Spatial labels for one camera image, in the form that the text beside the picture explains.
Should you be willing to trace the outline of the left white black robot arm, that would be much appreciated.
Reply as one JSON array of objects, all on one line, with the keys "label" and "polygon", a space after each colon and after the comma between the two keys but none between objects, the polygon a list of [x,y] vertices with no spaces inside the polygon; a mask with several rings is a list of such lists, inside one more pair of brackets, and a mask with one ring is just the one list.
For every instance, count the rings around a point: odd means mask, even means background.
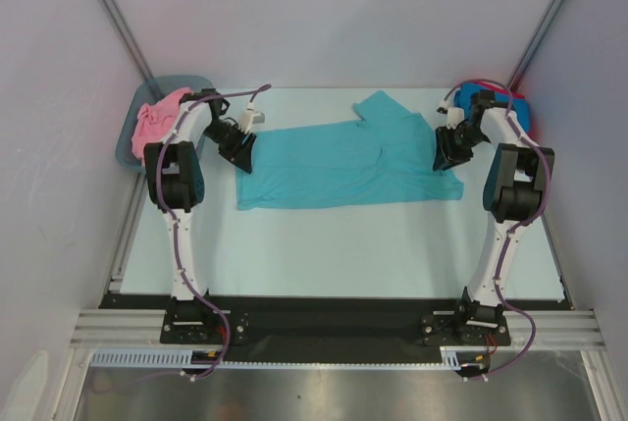
[{"label": "left white black robot arm", "polygon": [[164,221],[171,262],[169,325],[182,326],[196,342],[215,335],[216,318],[221,314],[210,302],[208,285],[198,270],[196,231],[205,198],[198,146],[203,139],[212,141],[228,163],[251,173],[253,128],[264,121],[264,114],[254,107],[257,96],[256,90],[185,92],[175,104],[171,124],[144,146],[149,198]]}]

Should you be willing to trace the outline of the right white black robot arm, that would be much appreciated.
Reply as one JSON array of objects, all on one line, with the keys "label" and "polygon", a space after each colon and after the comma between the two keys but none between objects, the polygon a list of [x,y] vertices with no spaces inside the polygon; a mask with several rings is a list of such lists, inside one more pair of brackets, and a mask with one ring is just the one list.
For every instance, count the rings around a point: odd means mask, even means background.
[{"label": "right white black robot arm", "polygon": [[475,343],[504,322],[505,284],[521,239],[547,207],[555,154],[524,131],[512,99],[502,102],[494,91],[481,89],[471,95],[465,111],[453,105],[452,96],[448,93],[438,108],[446,122],[436,129],[433,170],[469,162],[473,148],[483,142],[495,149],[482,195],[487,234],[452,319],[454,335]]}]

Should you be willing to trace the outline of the teal t shirt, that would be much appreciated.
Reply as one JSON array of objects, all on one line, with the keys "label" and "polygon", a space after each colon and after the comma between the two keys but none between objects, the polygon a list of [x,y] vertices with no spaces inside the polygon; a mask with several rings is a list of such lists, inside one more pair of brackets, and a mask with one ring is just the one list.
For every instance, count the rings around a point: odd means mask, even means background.
[{"label": "teal t shirt", "polygon": [[463,182],[433,168],[435,134],[421,114],[382,90],[353,111],[351,121],[260,132],[251,173],[236,175],[238,210],[462,198]]}]

